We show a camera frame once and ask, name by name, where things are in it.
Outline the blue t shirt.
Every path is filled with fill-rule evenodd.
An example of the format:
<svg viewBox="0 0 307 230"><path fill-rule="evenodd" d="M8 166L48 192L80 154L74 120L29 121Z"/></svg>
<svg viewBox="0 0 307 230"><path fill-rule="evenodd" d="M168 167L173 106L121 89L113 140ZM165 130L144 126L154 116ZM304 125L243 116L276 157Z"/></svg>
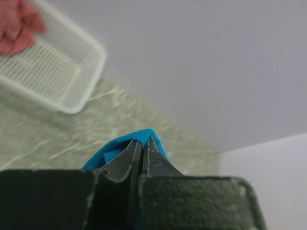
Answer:
<svg viewBox="0 0 307 230"><path fill-rule="evenodd" d="M167 159L162 143L157 134L152 129L143 129L130 134L118 137L105 144L98 152L96 152L81 168L82 170L95 170L111 163L119 155L126 156L125 150L134 148L137 142L141 144L141 151L144 150L145 145L153 137L158 151Z"/></svg>

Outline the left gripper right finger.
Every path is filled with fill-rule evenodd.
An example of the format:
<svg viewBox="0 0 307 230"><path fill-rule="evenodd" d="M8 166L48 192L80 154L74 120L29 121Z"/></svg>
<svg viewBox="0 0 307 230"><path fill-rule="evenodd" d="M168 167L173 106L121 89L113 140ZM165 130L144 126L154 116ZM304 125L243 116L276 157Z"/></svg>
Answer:
<svg viewBox="0 0 307 230"><path fill-rule="evenodd" d="M161 153L153 136L150 136L144 148L142 175L183 176Z"/></svg>

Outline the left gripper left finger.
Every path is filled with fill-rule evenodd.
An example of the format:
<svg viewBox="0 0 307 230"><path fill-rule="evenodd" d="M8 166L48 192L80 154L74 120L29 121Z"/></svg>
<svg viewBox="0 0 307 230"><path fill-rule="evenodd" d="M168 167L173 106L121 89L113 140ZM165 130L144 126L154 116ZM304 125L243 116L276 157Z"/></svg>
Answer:
<svg viewBox="0 0 307 230"><path fill-rule="evenodd" d="M138 175L142 158L142 144L132 140L128 146L111 162L100 168L101 173L111 182L116 184L131 183Z"/></svg>

